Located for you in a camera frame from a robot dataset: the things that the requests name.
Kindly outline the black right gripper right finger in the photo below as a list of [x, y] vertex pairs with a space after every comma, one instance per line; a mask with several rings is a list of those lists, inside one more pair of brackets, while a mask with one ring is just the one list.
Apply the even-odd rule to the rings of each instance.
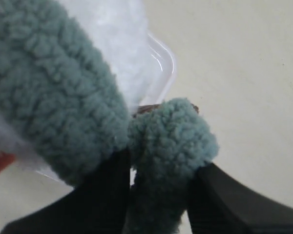
[[251, 190], [215, 164], [197, 171], [187, 212], [194, 234], [293, 234], [293, 208]]

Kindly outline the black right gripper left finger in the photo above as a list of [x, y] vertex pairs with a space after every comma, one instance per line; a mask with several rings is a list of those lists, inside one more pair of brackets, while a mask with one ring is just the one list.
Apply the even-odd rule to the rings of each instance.
[[3, 234], [120, 234], [130, 189], [130, 154], [114, 153], [71, 193], [7, 224]]

